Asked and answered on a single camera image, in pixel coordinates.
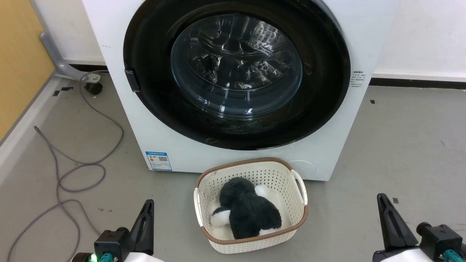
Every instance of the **white washing machine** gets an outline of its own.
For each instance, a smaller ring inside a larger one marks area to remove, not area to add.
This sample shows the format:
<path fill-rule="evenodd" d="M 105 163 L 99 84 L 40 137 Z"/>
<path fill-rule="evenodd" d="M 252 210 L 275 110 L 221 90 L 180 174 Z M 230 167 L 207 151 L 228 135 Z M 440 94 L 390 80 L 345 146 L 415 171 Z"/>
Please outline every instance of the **white washing machine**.
<path fill-rule="evenodd" d="M 152 170 L 329 180 L 399 0 L 83 0 Z"/>

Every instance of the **plush toy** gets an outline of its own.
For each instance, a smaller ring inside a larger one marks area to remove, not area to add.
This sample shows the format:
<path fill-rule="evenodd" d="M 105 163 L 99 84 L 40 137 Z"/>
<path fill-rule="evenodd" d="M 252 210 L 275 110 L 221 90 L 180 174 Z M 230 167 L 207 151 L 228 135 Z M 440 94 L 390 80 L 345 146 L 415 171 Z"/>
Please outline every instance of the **plush toy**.
<path fill-rule="evenodd" d="M 277 207 L 267 200 L 268 188 L 244 178 L 233 178 L 220 191 L 220 207 L 212 212 L 214 230 L 230 225 L 235 239 L 255 237 L 280 230 L 282 219 Z"/>

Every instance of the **laundry basket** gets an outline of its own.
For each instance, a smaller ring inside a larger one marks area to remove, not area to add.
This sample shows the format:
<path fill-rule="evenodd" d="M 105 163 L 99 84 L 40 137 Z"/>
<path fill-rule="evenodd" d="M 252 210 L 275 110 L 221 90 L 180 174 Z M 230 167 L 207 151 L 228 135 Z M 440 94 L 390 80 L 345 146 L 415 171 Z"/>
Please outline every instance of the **laundry basket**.
<path fill-rule="evenodd" d="M 266 185 L 280 194 L 289 227 L 244 239 L 220 240 L 213 237 L 210 224 L 212 214 L 208 211 L 209 206 L 213 201 L 218 200 L 222 186 L 235 177 L 246 178 L 255 186 Z M 199 177 L 194 189 L 194 207 L 202 233 L 208 238 L 212 247 L 223 254 L 248 252 L 283 243 L 295 234 L 308 216 L 308 198 L 302 178 L 290 164 L 277 158 L 239 161 L 205 171 Z"/>

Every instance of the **blue label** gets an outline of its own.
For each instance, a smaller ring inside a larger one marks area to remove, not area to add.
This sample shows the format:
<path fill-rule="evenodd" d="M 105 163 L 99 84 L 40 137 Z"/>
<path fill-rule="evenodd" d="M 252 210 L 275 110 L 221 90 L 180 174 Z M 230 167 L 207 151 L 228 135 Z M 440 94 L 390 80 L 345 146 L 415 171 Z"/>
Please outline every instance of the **blue label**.
<path fill-rule="evenodd" d="M 149 164 L 151 165 L 152 170 L 172 171 L 167 153 L 146 151 L 146 156 L 149 160 Z"/>

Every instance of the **green led light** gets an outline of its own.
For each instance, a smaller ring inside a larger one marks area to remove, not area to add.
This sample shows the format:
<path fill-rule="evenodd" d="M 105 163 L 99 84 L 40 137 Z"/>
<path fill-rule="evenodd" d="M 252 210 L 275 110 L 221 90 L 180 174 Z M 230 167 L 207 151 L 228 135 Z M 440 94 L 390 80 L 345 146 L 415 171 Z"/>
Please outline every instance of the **green led light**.
<path fill-rule="evenodd" d="M 90 255 L 89 262 L 97 262 L 97 255 L 95 253 Z"/>

